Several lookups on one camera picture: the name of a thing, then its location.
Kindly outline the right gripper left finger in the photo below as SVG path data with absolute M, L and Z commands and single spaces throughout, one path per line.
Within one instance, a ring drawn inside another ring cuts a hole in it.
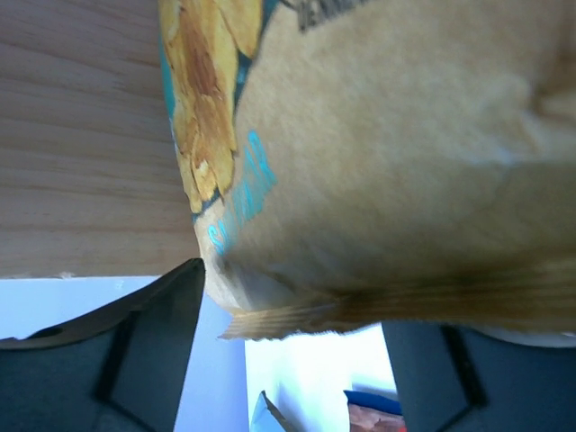
M 171 431 L 203 297 L 190 259 L 27 338 L 1 341 L 3 431 Z

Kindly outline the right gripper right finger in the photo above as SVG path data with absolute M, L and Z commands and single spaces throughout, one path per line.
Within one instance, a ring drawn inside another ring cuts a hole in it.
M 384 322 L 410 431 L 573 431 L 575 351 L 463 330 Z

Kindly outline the tan kettle chips bag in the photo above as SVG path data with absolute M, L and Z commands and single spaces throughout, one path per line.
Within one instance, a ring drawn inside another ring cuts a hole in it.
M 162 1 L 226 338 L 575 330 L 572 1 Z

